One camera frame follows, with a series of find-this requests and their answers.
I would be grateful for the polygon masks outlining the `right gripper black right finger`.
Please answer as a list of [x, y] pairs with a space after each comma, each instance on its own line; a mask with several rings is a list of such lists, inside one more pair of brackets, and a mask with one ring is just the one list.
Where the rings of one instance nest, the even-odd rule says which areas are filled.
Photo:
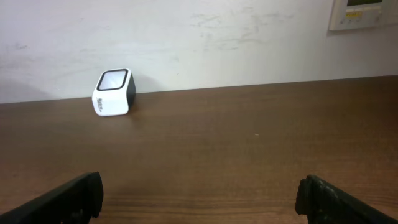
[[309, 224], [397, 224], [396, 219], [315, 175], [300, 181], [295, 211], [305, 215]]

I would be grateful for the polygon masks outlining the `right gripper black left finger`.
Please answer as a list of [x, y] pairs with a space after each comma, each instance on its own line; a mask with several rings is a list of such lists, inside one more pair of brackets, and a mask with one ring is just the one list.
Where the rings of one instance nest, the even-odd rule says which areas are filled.
[[99, 172], [83, 174], [1, 215], [2, 224], [89, 223], [103, 203]]

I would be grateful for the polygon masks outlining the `white barcode scanner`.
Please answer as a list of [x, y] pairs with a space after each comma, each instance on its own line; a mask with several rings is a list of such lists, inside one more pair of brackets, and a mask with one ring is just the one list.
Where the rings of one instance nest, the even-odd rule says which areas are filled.
[[118, 68], [101, 74], [91, 100], [98, 116], [120, 116], [129, 112], [135, 95], [132, 72], [128, 68]]

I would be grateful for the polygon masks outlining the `white wall control panel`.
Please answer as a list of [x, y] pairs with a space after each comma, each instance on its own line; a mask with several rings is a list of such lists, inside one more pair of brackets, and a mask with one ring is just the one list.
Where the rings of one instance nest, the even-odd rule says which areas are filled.
[[334, 0], [328, 29], [352, 30], [397, 24], [397, 0]]

